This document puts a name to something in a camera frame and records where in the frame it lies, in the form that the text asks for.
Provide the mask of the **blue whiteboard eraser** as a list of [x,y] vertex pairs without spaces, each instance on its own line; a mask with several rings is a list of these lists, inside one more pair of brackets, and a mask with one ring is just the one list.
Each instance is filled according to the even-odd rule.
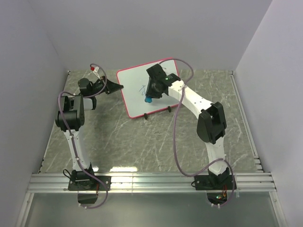
[[152,103],[152,97],[146,96],[144,101],[145,101],[146,103]]

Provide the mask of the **red framed whiteboard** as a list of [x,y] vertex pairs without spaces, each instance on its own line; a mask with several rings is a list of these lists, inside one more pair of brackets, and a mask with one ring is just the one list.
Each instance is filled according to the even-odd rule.
[[119,70],[116,73],[118,83],[124,87],[121,93],[129,118],[143,117],[145,114],[152,114],[178,105],[178,100],[165,94],[160,99],[152,100],[151,103],[145,102],[149,83],[149,75],[146,70],[160,62],[161,60],[148,62]]

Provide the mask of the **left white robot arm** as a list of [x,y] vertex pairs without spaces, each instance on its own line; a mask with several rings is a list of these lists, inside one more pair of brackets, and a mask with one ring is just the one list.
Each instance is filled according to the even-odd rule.
[[91,190],[98,180],[85,151],[83,139],[85,111],[96,109],[97,95],[103,92],[109,95],[123,89],[124,86],[108,80],[105,76],[94,83],[86,78],[80,79],[78,86],[80,89],[78,95],[69,92],[59,94],[55,124],[63,131],[69,144],[73,162],[72,172],[67,175],[70,183],[79,184],[84,190]]

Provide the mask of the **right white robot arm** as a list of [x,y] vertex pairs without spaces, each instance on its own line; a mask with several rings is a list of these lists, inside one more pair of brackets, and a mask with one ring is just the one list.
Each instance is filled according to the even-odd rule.
[[183,105],[197,118],[196,132],[206,145],[210,163],[209,184],[214,189],[220,189],[225,185],[231,169],[224,161],[223,142],[227,124],[223,105],[204,99],[189,88],[179,76],[173,73],[166,74],[160,64],[155,64],[146,71],[149,75],[149,83],[145,102],[151,103],[153,99],[160,99],[166,94],[179,101],[177,109]]

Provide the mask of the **right side aluminium rail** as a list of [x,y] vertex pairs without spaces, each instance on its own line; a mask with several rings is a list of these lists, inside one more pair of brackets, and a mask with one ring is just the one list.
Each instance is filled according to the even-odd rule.
[[243,105],[242,105],[241,97],[240,97],[240,94],[239,94],[239,91],[238,91],[238,88],[237,88],[237,85],[236,85],[236,81],[235,81],[235,78],[234,78],[234,71],[231,70],[231,71],[228,71],[228,73],[229,73],[229,76],[231,78],[232,86],[233,86],[233,89],[235,91],[237,102],[238,102],[238,105],[239,105],[239,108],[240,108],[240,113],[241,113],[241,116],[243,118],[244,127],[245,127],[245,130],[246,130],[246,134],[248,136],[251,151],[253,153],[254,162],[255,162],[255,166],[257,168],[257,172],[260,172],[260,173],[264,172],[264,169],[262,167],[262,164],[261,164],[256,146],[255,146],[255,143],[254,143],[251,131],[250,131],[250,127],[249,127],[249,124],[248,124],[248,121],[247,121],[247,117],[246,117],[246,114],[245,114],[245,111],[244,111],[244,108],[243,108]]

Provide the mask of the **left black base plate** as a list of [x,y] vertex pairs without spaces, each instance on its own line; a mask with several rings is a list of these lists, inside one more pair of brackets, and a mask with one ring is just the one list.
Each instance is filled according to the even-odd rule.
[[68,185],[68,191],[109,191],[111,186],[111,176],[108,175],[97,175],[102,183],[97,181],[90,176],[83,175],[81,177],[77,177],[71,179]]

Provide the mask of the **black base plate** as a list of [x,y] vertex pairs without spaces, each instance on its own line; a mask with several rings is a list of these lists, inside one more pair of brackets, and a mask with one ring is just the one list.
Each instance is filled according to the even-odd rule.
[[222,191],[224,188],[227,190],[237,189],[237,185],[234,184],[234,180],[231,175],[224,176],[223,178],[216,175],[196,175],[191,186],[197,191]]
[[111,186],[111,176],[108,175],[97,175],[102,183],[97,181],[90,176],[83,175],[81,177],[77,177],[71,179],[68,185],[68,191],[109,191]]

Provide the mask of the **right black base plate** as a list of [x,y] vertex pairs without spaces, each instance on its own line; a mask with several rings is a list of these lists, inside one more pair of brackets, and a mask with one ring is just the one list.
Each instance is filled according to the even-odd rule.
[[234,184],[234,180],[231,175],[224,176],[223,178],[216,175],[196,175],[191,186],[197,191],[222,191],[224,188],[227,190],[237,189],[237,185]]

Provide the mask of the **aluminium mounting rail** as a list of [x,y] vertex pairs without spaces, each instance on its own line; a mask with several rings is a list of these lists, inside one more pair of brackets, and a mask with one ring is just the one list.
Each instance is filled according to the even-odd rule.
[[[193,178],[180,173],[109,172],[110,193],[191,193]],[[276,186],[270,173],[235,174],[236,192],[275,192]],[[60,173],[33,174],[27,187],[28,193],[69,193],[68,178]]]

